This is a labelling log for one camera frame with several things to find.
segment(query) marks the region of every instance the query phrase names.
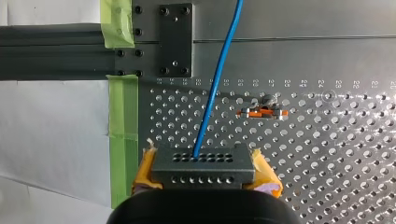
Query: mounting plate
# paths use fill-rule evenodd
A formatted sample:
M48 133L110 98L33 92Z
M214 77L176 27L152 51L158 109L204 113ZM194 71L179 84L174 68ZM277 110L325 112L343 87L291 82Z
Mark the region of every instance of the mounting plate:
M161 77L192 77L193 4L160 5Z

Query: screw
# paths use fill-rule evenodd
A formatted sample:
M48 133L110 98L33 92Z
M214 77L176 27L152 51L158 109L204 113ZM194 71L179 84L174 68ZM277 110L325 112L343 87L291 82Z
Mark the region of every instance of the screw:
M189 68L184 67L180 70L180 72L181 72L181 74L188 74L190 72L190 70L189 70Z
M145 54L145 52L143 50L141 50L141 49L137 49L134 52L134 55L136 55L137 57L142 57L144 54Z
M161 71L162 74L168 74L169 73L169 68L162 67L160 71Z
M123 56L125 56L125 52L122 49L119 49L119 50L117 50L117 55L119 57L123 57Z
M143 13L143 8L140 7L140 6L137 6L137 7L134 8L134 12L136 14L142 14Z
M136 28L136 29L134 29L134 34L135 35L142 35L143 34L143 30L140 29L140 28Z
M117 75L119 75L119 76L125 76L125 72L124 72L123 70L120 70L120 71L117 73Z
M161 7L160 8L160 14L163 16L169 15L169 9L167 7Z
M183 15L189 15L190 14L190 9L188 7L183 7L181 9L181 14Z
M136 74L137 77L142 77L143 76L143 71L142 70L136 70L134 73Z

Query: green masking tape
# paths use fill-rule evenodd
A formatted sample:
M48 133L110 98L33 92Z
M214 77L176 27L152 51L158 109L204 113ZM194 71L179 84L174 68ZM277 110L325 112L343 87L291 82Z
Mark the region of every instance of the green masking tape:
M100 10L106 48L134 48L131 0L101 0Z
M109 95L111 207L131 196L138 169L138 79L107 76Z

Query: cable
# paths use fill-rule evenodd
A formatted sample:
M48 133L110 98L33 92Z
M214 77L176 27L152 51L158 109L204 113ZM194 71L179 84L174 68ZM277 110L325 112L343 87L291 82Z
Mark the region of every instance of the cable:
M241 16L243 4L244 4L244 0L238 0L238 2L236 3L235 13L233 14L233 22L231 23L230 29L228 31L227 37L225 39L224 45L221 50L221 54L219 56L216 73L213 78L213 83L212 83L212 87L210 89L209 98L207 99L207 103L206 103L204 118L201 123L201 127L199 129L198 136L197 136L197 139L195 142L193 157L198 157L199 151L201 150L201 145L202 145L202 141L204 140L204 137L205 137L207 123L209 122L213 104L215 103L216 92L218 91L218 88L219 88L221 72L224 67L225 60L227 58L228 50L230 49L231 42L233 40L233 34L235 33L236 27L238 26L238 22L239 22L239 18Z

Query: metal bracket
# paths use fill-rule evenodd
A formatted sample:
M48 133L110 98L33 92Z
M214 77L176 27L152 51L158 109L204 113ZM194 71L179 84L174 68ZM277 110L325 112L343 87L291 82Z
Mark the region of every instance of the metal bracket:
M193 4L160 5L161 77L192 77Z
M190 148L160 148L151 178L167 189L241 189L252 183L254 167L245 144L235 148L202 148L199 158Z

